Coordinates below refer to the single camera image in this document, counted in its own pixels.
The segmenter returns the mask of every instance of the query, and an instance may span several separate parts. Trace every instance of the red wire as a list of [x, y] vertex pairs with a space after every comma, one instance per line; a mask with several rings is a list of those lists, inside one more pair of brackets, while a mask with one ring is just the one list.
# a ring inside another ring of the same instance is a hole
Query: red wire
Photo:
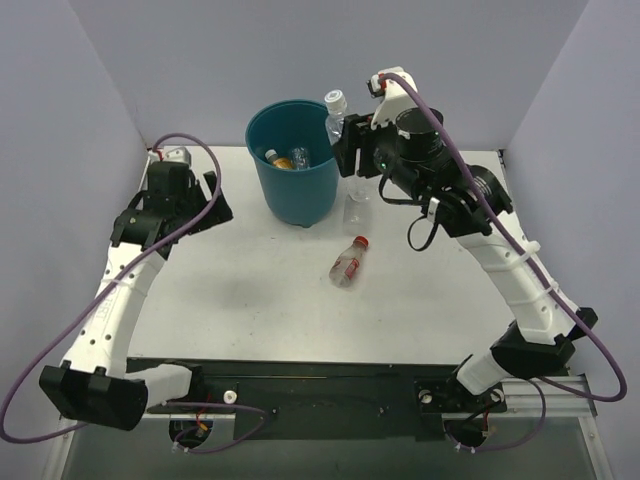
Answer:
[[[211, 394], [207, 393], [207, 401], [206, 403], [209, 403], [209, 400], [211, 400]], [[207, 426], [204, 425], [201, 421], [200, 421], [200, 415], [202, 415], [205, 411], [206, 411], [206, 407], [203, 408], [202, 410], [200, 410], [198, 413], [196, 413], [196, 424], [198, 425], [198, 427], [202, 428], [203, 430], [208, 430]]]

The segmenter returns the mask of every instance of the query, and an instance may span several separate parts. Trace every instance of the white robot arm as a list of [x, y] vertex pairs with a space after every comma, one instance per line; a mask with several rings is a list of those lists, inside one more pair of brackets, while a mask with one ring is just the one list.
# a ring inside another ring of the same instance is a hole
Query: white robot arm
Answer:
[[[341, 175], [356, 173], [358, 156], [359, 176], [382, 175], [379, 193], [384, 201], [421, 207], [421, 218], [433, 223], [434, 230], [419, 250], [428, 247], [437, 228], [443, 227], [480, 263], [515, 319], [487, 351], [471, 355], [458, 367], [450, 382], [457, 392], [448, 390], [445, 395], [479, 396], [507, 377], [530, 379], [562, 369], [575, 350], [572, 342], [584, 332], [552, 296], [557, 295], [589, 328], [597, 321], [593, 310], [578, 308], [549, 276], [537, 256], [540, 244], [525, 237], [511, 199], [496, 177], [483, 167], [468, 166], [475, 190], [482, 193], [504, 232], [517, 239], [524, 252], [516, 251], [496, 228], [443, 139], [405, 90], [417, 92], [411, 76], [394, 67], [381, 70], [367, 83], [371, 95], [381, 103], [373, 114], [345, 118], [342, 137], [334, 146]], [[440, 112], [431, 109], [431, 113], [442, 123]], [[409, 199], [385, 197], [387, 181]], [[528, 259], [537, 263], [550, 286], [543, 285]]]
[[[149, 154], [140, 191], [115, 221], [98, 294], [116, 285], [87, 317], [60, 366], [47, 366], [40, 376], [42, 390], [67, 418], [131, 430], [147, 408], [193, 396], [193, 390], [200, 388], [193, 373], [196, 366], [167, 363], [126, 373], [127, 352], [140, 311], [177, 239], [151, 252], [126, 275], [119, 274], [142, 251], [193, 219], [207, 203], [185, 148], [172, 150], [159, 160], [156, 153]], [[208, 172], [204, 177], [213, 192], [215, 174]], [[231, 218], [220, 195], [188, 233]]]

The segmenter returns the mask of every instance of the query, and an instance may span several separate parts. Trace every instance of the plastic bucket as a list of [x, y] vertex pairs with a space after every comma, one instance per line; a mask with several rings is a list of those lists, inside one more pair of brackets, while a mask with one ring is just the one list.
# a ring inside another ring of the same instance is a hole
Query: plastic bucket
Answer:
[[[287, 100], [258, 112], [245, 133], [262, 192], [273, 214], [283, 222], [310, 227], [333, 206], [338, 186], [338, 166], [325, 133], [326, 107], [310, 100]], [[283, 170], [264, 155], [274, 149], [288, 156], [293, 147], [306, 147], [311, 167]]]

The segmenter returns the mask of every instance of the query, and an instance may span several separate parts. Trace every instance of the screw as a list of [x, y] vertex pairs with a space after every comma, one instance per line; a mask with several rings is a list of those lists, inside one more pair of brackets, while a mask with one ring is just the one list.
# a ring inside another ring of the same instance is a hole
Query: screw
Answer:
[[428, 405], [433, 401], [433, 395], [431, 395], [429, 390], [420, 390], [420, 392], [418, 392], [418, 399], [420, 399], [420, 403]]
[[233, 390], [227, 390], [224, 392], [223, 400], [227, 405], [233, 405], [238, 400], [238, 394]]

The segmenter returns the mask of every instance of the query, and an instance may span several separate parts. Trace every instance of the clear plastic bottle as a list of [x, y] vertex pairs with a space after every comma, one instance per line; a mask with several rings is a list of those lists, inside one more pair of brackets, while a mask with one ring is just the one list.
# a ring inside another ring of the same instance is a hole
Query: clear plastic bottle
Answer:
[[289, 152], [289, 158], [291, 163], [296, 167], [296, 170], [306, 170], [311, 167], [311, 154], [306, 147], [294, 147]]
[[[325, 121], [327, 136], [331, 145], [340, 140], [342, 137], [342, 127], [344, 126], [344, 117], [349, 113], [347, 100], [341, 90], [331, 90], [324, 97], [324, 103], [327, 106], [329, 116]], [[369, 184], [365, 178], [352, 175], [347, 178], [348, 197], [345, 201], [343, 228], [348, 234], [362, 234], [369, 231], [369, 205], [367, 202], [370, 198]]]
[[329, 271], [329, 279], [336, 287], [346, 288], [360, 267], [360, 260], [369, 247], [365, 237], [356, 237], [349, 248], [340, 254]]
[[276, 168], [281, 168], [283, 170], [293, 170], [293, 164], [291, 163], [291, 160], [289, 160], [287, 157], [279, 157], [278, 152], [273, 149], [267, 150], [267, 152], [264, 154], [264, 158], [266, 158], [267, 162], [269, 162]]

